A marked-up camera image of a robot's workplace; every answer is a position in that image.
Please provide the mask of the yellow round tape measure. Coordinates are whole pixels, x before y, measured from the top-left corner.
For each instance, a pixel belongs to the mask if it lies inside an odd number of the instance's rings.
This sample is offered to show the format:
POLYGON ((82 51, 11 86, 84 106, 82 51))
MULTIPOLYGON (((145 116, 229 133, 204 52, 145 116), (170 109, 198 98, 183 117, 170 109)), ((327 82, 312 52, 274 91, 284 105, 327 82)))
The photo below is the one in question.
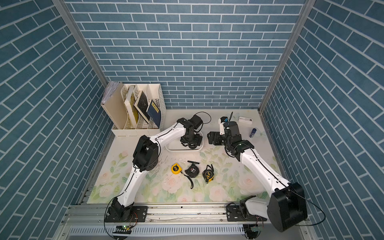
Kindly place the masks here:
POLYGON ((182 168, 179 164, 175 163, 174 165, 172 165, 171 171, 173 174, 177 175, 182 172, 182 168))

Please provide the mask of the black yellow tape measure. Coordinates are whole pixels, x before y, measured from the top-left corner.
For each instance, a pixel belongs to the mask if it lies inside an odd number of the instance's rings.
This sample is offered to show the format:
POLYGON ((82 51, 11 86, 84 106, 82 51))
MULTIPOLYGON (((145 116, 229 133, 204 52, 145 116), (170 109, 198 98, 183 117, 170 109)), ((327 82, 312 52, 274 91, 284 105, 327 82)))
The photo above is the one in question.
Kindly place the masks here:
POLYGON ((214 167, 213 165, 207 165, 206 169, 202 173, 205 182, 208 184, 214 179, 214 167))

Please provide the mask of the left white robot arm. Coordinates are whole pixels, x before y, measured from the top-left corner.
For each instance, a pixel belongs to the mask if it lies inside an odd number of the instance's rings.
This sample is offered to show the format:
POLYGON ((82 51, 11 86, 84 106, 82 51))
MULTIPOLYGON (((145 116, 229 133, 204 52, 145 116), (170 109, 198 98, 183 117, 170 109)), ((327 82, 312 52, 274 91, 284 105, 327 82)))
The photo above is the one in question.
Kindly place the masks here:
POLYGON ((118 221, 127 219, 135 202, 136 194, 149 171, 158 164, 162 149, 172 141, 179 139, 182 146, 195 149, 203 141, 198 128, 203 120, 194 115, 191 119, 180 118, 170 128, 153 136, 143 135, 133 153, 133 168, 121 193, 114 197, 108 208, 107 216, 118 221))

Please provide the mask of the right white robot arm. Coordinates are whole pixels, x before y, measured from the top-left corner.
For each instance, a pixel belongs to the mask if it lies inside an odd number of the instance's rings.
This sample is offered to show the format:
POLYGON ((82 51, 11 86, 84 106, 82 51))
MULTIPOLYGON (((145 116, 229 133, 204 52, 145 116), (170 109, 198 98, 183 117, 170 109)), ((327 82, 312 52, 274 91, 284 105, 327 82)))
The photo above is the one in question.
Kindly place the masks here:
POLYGON ((306 220, 308 212, 302 186, 290 183, 269 166, 254 146, 242 138, 236 122, 222 117, 219 119, 219 126, 218 132, 208 133, 209 144, 224 146, 226 153, 246 166, 270 196, 268 202, 253 196, 241 200, 241 217, 245 221, 252 221, 257 217, 265 218, 279 232, 306 220))

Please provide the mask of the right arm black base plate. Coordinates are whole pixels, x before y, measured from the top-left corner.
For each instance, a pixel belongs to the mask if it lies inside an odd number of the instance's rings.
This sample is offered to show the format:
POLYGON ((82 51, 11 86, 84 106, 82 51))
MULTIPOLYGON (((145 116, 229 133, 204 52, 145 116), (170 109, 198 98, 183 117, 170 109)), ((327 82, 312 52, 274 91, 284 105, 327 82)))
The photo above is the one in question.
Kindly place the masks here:
POLYGON ((256 216, 256 215, 249 215, 249 214, 243 214, 241 212, 241 209, 238 205, 234 203, 229 203, 226 205, 226 216, 228 222, 265 222, 267 221, 266 218, 256 216))

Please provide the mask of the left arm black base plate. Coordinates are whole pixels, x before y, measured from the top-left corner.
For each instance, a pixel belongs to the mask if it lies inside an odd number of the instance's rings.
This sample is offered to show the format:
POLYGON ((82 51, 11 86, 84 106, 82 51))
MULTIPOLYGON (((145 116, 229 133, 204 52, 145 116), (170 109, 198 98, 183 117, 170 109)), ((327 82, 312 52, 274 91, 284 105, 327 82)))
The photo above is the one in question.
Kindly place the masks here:
POLYGON ((106 223, 143 223, 148 212, 147 206, 130 206, 121 208, 119 206, 109 207, 105 216, 106 223))

